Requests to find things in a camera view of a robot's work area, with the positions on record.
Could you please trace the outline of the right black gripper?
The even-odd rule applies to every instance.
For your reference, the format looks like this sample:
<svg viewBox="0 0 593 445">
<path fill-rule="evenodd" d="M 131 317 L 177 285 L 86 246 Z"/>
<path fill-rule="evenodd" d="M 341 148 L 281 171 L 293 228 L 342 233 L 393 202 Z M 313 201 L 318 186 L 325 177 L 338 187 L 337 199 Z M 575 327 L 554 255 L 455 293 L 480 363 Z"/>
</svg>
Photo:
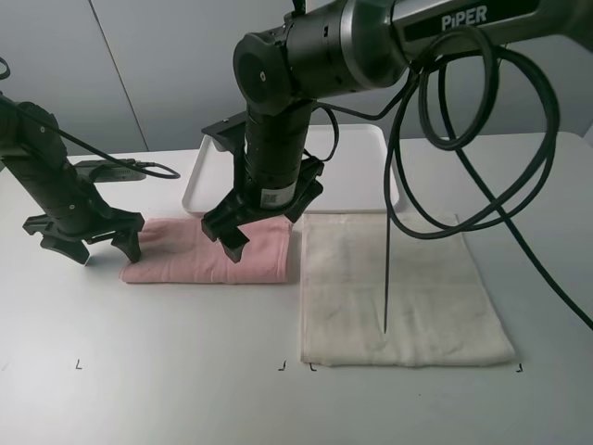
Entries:
<svg viewBox="0 0 593 445">
<path fill-rule="evenodd" d="M 246 110 L 246 145 L 232 154 L 233 188 L 202 223 L 206 232 L 223 232 L 219 240 L 233 263 L 249 242 L 240 226 L 282 215 L 296 223 L 322 193 L 323 161 L 304 157 L 316 107 L 302 101 L 276 116 Z"/>
</svg>

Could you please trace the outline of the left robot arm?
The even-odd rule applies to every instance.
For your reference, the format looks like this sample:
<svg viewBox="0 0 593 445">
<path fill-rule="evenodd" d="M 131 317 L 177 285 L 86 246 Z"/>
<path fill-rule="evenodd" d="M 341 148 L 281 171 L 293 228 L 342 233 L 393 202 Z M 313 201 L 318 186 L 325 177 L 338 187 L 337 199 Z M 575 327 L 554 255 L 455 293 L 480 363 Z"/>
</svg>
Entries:
<svg viewBox="0 0 593 445">
<path fill-rule="evenodd" d="M 144 218 L 110 207 L 93 180 L 69 162 L 56 130 L 57 120 L 43 108 L 1 97 L 1 162 L 44 211 L 28 218 L 23 229 L 41 234 L 42 248 L 79 264 L 90 257 L 88 244 L 105 240 L 138 262 Z"/>
</svg>

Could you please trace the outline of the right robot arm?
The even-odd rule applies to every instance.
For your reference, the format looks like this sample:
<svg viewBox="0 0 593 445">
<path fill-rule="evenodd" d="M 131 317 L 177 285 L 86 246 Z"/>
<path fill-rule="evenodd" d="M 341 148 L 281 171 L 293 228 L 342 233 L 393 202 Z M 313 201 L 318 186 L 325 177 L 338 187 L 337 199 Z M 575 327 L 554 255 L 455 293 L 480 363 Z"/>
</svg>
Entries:
<svg viewBox="0 0 593 445">
<path fill-rule="evenodd" d="M 202 229 L 240 261 L 245 224 L 284 216 L 296 221 L 322 192 L 323 163 L 304 145 L 313 111 L 331 96 L 382 89 L 407 78 L 423 89 L 430 72 L 473 55 L 485 68 L 466 146 L 484 127 L 496 100 L 498 61 L 508 45 L 553 34 L 592 46 L 588 1 L 335 1 L 312 11 L 296 6 L 282 26 L 246 34 L 233 52 L 233 72 L 246 110 L 205 129 L 233 155 L 233 188 L 203 218 Z"/>
</svg>

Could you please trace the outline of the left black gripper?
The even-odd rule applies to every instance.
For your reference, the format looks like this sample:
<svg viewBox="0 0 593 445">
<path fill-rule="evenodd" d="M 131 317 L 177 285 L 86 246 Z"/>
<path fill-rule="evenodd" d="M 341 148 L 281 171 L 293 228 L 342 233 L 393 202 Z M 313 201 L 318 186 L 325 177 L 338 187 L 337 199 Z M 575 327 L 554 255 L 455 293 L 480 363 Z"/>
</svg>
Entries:
<svg viewBox="0 0 593 445">
<path fill-rule="evenodd" d="M 44 214 L 29 217 L 23 229 L 29 235 L 44 235 L 41 248 L 85 265 L 90 253 L 82 241 L 93 244 L 96 237 L 112 238 L 111 245 L 131 263 L 141 259 L 138 232 L 143 228 L 143 216 L 110 207 L 93 184 L 39 189 L 32 197 Z"/>
</svg>

